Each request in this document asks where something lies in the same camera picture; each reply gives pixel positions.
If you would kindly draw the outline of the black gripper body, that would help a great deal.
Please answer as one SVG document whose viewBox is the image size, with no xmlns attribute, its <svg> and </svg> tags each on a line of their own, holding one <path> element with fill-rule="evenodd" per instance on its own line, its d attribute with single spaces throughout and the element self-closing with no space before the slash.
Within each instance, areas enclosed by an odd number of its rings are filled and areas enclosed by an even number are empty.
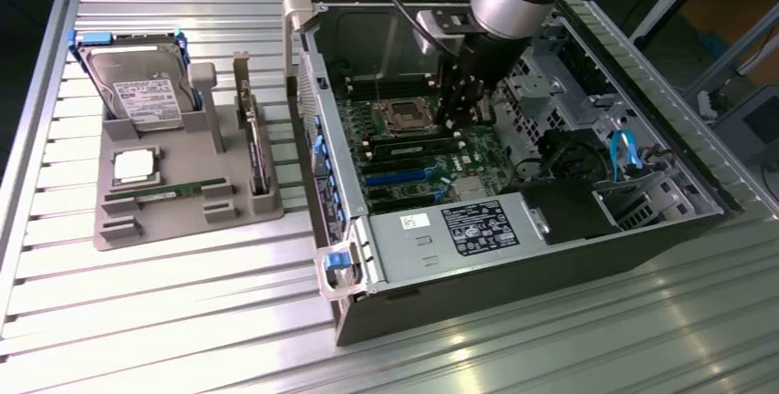
<svg viewBox="0 0 779 394">
<path fill-rule="evenodd" d="M 460 80 L 471 77 L 486 91 L 492 91 L 512 70 L 531 42 L 530 36 L 508 39 L 487 33 L 439 41 L 446 48 L 440 53 L 438 66 L 440 91 L 450 91 Z"/>
</svg>

